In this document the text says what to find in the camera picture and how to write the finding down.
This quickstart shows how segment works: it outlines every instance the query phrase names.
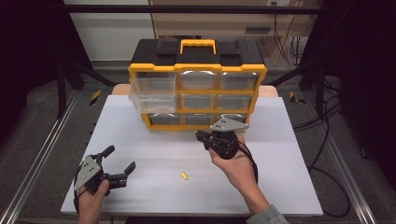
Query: small yellow object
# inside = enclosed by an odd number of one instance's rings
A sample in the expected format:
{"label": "small yellow object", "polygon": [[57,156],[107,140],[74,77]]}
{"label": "small yellow object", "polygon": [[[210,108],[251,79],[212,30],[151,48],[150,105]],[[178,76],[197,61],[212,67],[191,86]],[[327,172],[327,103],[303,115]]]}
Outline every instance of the small yellow object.
{"label": "small yellow object", "polygon": [[186,173],[184,173],[184,172],[182,172],[181,173],[181,176],[185,179],[185,180],[188,180],[189,179],[189,177],[186,175]]}

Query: gray sleeve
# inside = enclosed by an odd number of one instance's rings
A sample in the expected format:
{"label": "gray sleeve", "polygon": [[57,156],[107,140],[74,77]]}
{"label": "gray sleeve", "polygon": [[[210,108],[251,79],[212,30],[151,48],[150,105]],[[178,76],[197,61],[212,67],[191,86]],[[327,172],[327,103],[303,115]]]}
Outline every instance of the gray sleeve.
{"label": "gray sleeve", "polygon": [[270,205],[260,213],[250,217],[247,224],[289,224],[289,222],[277,211],[274,205]]}

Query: white wall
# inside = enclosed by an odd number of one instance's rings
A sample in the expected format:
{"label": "white wall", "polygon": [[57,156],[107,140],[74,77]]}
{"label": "white wall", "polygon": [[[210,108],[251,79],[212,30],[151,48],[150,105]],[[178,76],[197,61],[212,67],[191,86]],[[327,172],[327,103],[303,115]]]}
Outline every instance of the white wall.
{"label": "white wall", "polygon": [[[67,5],[148,5],[148,0],[64,0]],[[91,61],[131,61],[140,39],[154,38],[149,13],[71,13]]]}

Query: yellow organizer box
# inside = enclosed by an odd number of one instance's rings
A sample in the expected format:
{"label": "yellow organizer box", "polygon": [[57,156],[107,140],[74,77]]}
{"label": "yellow organizer box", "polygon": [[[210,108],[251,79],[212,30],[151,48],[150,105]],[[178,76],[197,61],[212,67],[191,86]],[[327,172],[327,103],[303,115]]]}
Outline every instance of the yellow organizer box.
{"label": "yellow organizer box", "polygon": [[151,130],[209,129],[219,118],[249,123],[267,69],[254,40],[139,41],[129,99]]}

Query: white table surface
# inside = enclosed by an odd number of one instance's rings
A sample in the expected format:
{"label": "white table surface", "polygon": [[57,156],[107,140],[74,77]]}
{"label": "white table surface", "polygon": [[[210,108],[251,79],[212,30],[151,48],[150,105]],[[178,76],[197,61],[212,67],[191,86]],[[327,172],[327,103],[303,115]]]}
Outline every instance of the white table surface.
{"label": "white table surface", "polygon": [[[259,97],[250,128],[243,134],[258,164],[259,186],[267,200],[286,216],[323,215],[282,98]],[[105,173],[121,174],[132,161],[136,169],[126,188],[112,189],[105,197],[104,213],[248,216],[243,197],[212,163],[193,131],[148,130],[125,95],[108,96],[85,155],[110,145],[116,150],[103,160]],[[76,213],[72,187],[63,213]]]}

